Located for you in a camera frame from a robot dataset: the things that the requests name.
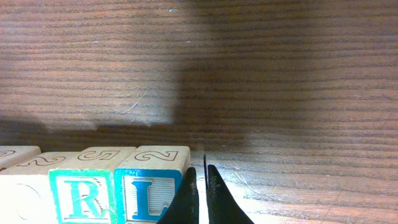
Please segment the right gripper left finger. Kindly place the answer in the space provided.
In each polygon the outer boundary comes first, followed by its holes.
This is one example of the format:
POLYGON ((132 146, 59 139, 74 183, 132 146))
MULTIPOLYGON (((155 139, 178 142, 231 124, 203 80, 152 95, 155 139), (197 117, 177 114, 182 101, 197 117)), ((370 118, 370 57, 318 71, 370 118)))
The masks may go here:
POLYGON ((170 207, 157 224, 199 224, 199 194, 194 167, 185 172, 170 207))

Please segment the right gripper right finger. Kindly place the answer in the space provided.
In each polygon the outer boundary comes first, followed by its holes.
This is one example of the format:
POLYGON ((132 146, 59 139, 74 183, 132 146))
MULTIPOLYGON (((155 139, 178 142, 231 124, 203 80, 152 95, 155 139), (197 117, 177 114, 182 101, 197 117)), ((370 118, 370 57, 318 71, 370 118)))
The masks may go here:
POLYGON ((203 156, 209 224, 254 224, 236 203, 221 174, 203 156))

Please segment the blue L block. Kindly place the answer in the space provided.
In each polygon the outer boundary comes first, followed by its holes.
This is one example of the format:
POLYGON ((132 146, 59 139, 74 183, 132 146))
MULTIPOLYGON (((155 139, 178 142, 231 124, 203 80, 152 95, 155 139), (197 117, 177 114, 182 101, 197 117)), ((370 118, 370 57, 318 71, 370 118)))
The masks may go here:
POLYGON ((188 146, 140 146, 114 170, 118 224, 157 222, 190 167, 188 146))

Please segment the green R block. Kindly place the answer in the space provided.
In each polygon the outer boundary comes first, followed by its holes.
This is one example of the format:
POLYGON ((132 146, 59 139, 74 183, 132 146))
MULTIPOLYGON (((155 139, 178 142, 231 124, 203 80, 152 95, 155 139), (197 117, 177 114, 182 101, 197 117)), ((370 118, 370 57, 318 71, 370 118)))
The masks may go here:
POLYGON ((114 170, 135 147, 89 147, 49 170, 57 221, 61 224, 117 222, 114 170))

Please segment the yellow O block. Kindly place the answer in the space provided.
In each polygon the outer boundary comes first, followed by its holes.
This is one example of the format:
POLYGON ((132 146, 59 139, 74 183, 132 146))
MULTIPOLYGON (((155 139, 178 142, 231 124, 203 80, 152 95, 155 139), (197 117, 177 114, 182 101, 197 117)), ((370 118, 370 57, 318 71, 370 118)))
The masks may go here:
POLYGON ((77 152, 45 152, 1 171, 1 224, 57 223, 49 170, 77 152))

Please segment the yellow C block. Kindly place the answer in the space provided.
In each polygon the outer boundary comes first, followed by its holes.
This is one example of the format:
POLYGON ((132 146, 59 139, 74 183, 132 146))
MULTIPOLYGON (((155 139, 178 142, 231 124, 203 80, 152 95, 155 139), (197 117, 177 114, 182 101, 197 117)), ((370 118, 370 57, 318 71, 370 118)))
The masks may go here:
POLYGON ((41 154, 39 146, 1 146, 1 170, 41 154))

